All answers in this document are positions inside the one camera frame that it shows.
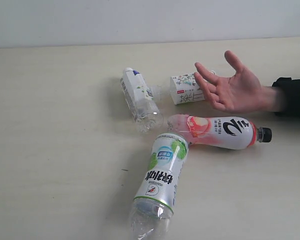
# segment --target white wall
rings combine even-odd
[[[0,48],[300,36],[300,0],[0,0]]]

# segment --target green and white drink bottle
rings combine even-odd
[[[162,240],[166,235],[188,151],[186,140],[174,133],[162,133],[154,141],[148,171],[130,212],[133,240]]]

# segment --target white table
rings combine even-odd
[[[131,201],[166,125],[135,131],[122,70],[167,90],[196,61],[233,74],[228,49],[264,85],[300,78],[300,38],[0,49],[0,240],[127,239]],[[225,116],[169,97],[160,109]],[[272,142],[192,147],[169,240],[300,240],[300,121],[245,117],[272,128]]]

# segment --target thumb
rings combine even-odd
[[[234,70],[237,73],[242,72],[242,70],[244,69],[244,65],[242,64],[242,62],[239,60],[239,58],[232,52],[232,51],[226,51],[224,53],[224,58],[225,60],[231,65],[231,67],[234,68]]]

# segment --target lime graphic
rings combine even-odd
[[[153,169],[153,168],[157,165],[157,163],[158,163],[158,160],[157,160],[157,154],[154,152],[154,153],[151,155],[148,170]]]
[[[177,148],[179,147],[179,151],[177,152],[176,156],[182,160],[185,158],[186,154],[187,154],[187,148],[186,148],[186,145],[179,141],[179,140],[176,140],[176,141],[173,141],[172,144],[171,144],[171,148],[172,148],[172,151],[173,153],[176,152]]]

